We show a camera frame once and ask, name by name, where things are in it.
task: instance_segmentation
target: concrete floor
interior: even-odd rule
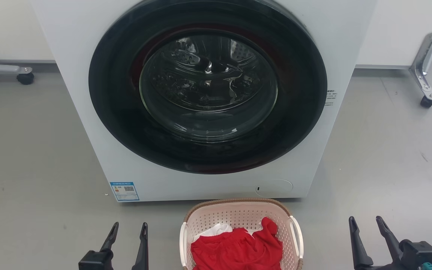
[[[351,215],[375,265],[390,262],[376,215],[399,240],[432,244],[432,108],[421,98],[406,71],[355,71],[308,197],[283,200],[305,269],[353,268]],[[0,77],[0,269],[75,269],[119,221],[116,270],[134,264],[143,222],[150,269],[180,270],[179,229],[196,203],[118,204],[61,75]]]

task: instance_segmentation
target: caster wheel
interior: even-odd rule
[[[432,100],[428,99],[427,97],[423,97],[420,104],[425,108],[430,108],[432,106]]]
[[[19,74],[16,76],[16,79],[18,82],[24,85],[32,84],[35,80],[35,75],[32,72],[29,72],[27,74]]]

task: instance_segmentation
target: blue label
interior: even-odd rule
[[[109,184],[118,202],[139,201],[133,182],[110,182]]]

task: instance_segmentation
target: washing machine door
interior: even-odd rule
[[[277,159],[316,124],[326,70],[283,8],[259,0],[145,0],[98,44],[89,91],[128,149],[190,173]]]

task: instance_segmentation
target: front-loading washing machine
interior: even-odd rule
[[[120,202],[305,197],[374,9],[32,2]]]

